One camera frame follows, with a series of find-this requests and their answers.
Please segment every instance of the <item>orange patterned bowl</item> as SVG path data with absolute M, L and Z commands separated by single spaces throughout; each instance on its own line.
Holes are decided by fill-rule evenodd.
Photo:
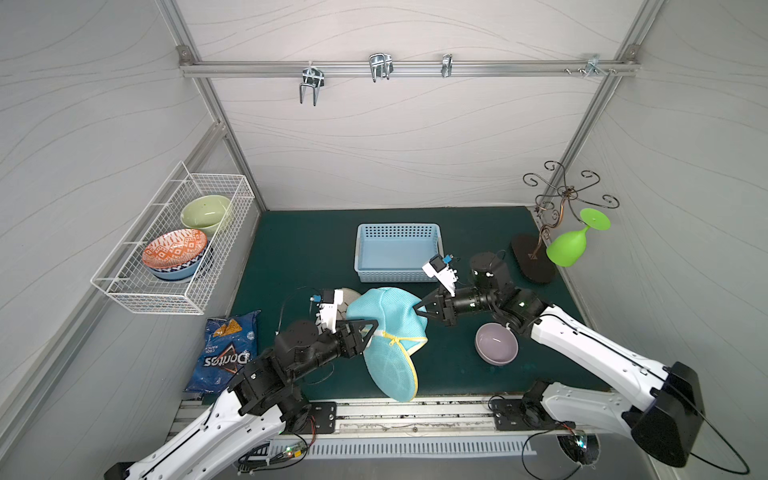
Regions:
M 205 233 L 199 230 L 175 230 L 152 240 L 144 249 L 141 261 L 151 269 L 179 266 L 203 253 L 207 243 Z

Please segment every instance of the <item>purple bowl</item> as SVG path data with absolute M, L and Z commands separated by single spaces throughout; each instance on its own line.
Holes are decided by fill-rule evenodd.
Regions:
M 475 349 L 491 365 L 503 366 L 518 355 L 515 334 L 496 322 L 486 323 L 475 335 Z

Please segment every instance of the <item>doritos bag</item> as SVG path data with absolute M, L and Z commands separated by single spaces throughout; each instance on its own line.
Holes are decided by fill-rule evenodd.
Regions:
M 208 319 L 205 347 L 185 392 L 220 393 L 256 353 L 256 318 L 261 310 L 229 319 Z

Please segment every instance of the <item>blue patterned bowl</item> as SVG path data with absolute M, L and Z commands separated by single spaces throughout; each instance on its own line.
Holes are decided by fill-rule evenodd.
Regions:
M 207 249 L 203 250 L 196 257 L 176 266 L 169 266 L 167 268 L 149 268 L 152 275 L 155 275 L 161 280 L 182 280 L 193 276 L 200 266 L 200 261 L 203 259 L 203 255 Z

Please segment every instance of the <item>white wire basket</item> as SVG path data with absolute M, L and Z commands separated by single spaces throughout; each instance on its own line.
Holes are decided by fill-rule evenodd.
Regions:
M 164 233 L 186 228 L 181 210 L 205 195 L 224 195 L 231 202 L 200 266 L 188 283 L 157 278 L 141 261 L 144 248 Z M 203 315 L 252 202 L 253 191 L 243 175 L 191 174 L 180 163 L 91 283 L 133 313 Z

